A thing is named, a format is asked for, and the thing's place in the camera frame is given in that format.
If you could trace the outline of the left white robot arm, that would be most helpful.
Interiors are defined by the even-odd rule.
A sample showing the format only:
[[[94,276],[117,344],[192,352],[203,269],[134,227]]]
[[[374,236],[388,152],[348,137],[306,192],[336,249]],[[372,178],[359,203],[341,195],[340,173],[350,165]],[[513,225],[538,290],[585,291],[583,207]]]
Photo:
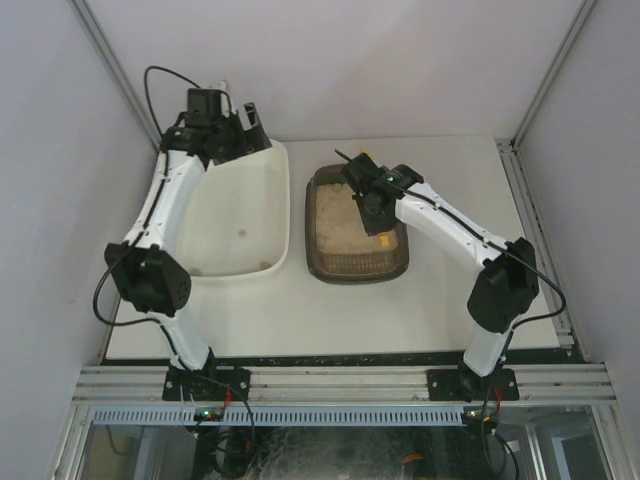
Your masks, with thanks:
[[[238,109],[226,82],[204,88],[189,83],[186,108],[160,134],[152,183],[124,239],[104,250],[104,279],[122,300],[157,325],[186,371],[208,368],[214,354],[188,310],[192,279],[175,257],[182,218],[192,194],[214,168],[256,165],[285,158],[281,144],[264,131],[254,103]]]

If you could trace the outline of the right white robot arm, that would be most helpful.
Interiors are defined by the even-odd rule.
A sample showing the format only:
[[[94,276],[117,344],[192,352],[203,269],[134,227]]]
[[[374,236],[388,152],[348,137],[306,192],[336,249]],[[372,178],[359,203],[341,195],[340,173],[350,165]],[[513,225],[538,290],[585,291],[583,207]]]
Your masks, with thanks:
[[[474,322],[469,346],[457,368],[465,401],[491,388],[504,365],[515,331],[539,318],[528,311],[546,284],[560,301],[551,317],[564,313],[560,286],[537,267],[534,246],[509,241],[472,221],[405,164],[389,169],[366,153],[343,154],[341,174],[352,189],[365,232],[376,236],[402,223],[436,242],[473,278],[467,311]]]

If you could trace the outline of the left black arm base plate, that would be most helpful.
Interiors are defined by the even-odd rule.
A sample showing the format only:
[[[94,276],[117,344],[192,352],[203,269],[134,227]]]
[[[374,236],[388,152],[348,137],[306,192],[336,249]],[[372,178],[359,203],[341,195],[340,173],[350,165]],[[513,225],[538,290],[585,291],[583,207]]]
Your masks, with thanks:
[[[170,365],[165,375],[162,399],[178,402],[193,400],[246,400],[251,372],[238,366],[218,365],[209,359],[201,370],[187,370]]]

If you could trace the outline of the yellow litter scoop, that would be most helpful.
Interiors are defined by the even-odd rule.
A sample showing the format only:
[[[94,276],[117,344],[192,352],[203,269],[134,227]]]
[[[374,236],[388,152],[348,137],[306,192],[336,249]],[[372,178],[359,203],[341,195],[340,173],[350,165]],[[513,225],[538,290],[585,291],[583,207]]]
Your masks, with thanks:
[[[374,180],[379,178],[385,172],[383,167],[378,167],[366,149],[362,149],[358,155],[359,165],[361,169],[361,180]],[[378,234],[369,235],[375,237],[383,249],[388,249],[392,245],[391,234],[389,231]]]

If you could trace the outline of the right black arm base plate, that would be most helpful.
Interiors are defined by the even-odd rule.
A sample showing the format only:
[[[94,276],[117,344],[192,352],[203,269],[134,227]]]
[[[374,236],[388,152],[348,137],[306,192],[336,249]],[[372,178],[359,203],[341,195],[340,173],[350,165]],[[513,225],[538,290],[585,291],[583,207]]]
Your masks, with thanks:
[[[490,400],[506,401],[520,399],[515,372],[498,369],[487,377],[480,377],[463,366],[426,371],[428,395],[431,401],[480,401],[486,396]]]

